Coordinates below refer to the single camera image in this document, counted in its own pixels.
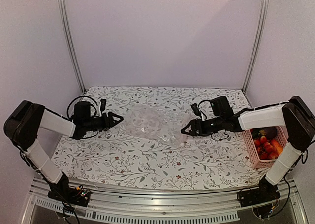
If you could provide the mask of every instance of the floral pattern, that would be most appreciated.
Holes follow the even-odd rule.
[[[133,105],[193,115],[190,105],[227,96],[234,112],[249,107],[240,90],[159,87],[91,87],[86,95],[107,99],[106,111],[126,115]],[[211,107],[201,106],[211,116]],[[76,141],[62,137],[52,161],[69,177],[151,189],[223,189],[255,185],[266,169],[253,169],[241,133],[188,137],[181,146],[127,134],[119,126]]]

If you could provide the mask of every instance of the robotic arm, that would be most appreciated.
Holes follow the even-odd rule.
[[[102,99],[100,114],[105,110],[105,105],[106,101]],[[21,158],[49,184],[48,197],[85,207],[90,198],[89,190],[69,187],[68,177],[45,153],[37,139],[37,132],[39,128],[44,128],[79,140],[84,139],[88,131],[107,131],[123,120],[123,117],[112,112],[91,116],[90,110],[89,102],[78,102],[74,106],[72,122],[43,105],[23,101],[4,124],[4,133],[20,150]]]
[[[199,105],[193,104],[191,107],[195,115],[201,119],[191,120],[181,130],[182,134],[209,136],[220,130],[242,132],[261,127],[286,126],[288,143],[268,173],[260,180],[259,188],[240,191],[238,194],[242,207],[279,198],[277,183],[299,162],[315,135],[315,117],[304,101],[294,96],[288,102],[243,109],[236,114],[226,97],[204,101],[210,103],[216,117],[205,120]]]

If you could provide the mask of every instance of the white wall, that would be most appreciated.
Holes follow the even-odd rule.
[[[0,128],[26,99],[64,113],[80,94],[57,0],[0,0]],[[58,136],[40,131],[49,154]],[[0,223],[15,224],[34,172],[0,131]]]
[[[261,0],[66,0],[90,86],[241,88]]]
[[[248,90],[253,106],[299,95],[315,114],[315,0],[270,0],[259,55]],[[315,223],[315,146],[295,181]]]

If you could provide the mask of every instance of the clear plastic bag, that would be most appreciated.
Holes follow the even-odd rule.
[[[181,129],[190,120],[190,115],[175,113],[145,105],[135,105],[124,116],[121,129],[126,134],[149,140],[160,139],[169,144],[182,144],[187,136]]]

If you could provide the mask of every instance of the pink basket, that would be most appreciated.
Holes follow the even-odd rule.
[[[287,144],[286,137],[284,135],[284,132],[282,131],[281,127],[276,127],[278,134],[275,138],[275,140],[281,145],[281,147],[284,149],[285,145]],[[272,164],[276,161],[276,159],[273,160],[260,160],[258,156],[257,149],[254,144],[254,140],[252,139],[252,134],[249,130],[246,130],[243,132],[243,137],[246,143],[246,147],[248,150],[248,153],[250,155],[251,163],[253,168],[268,168],[271,167]]]

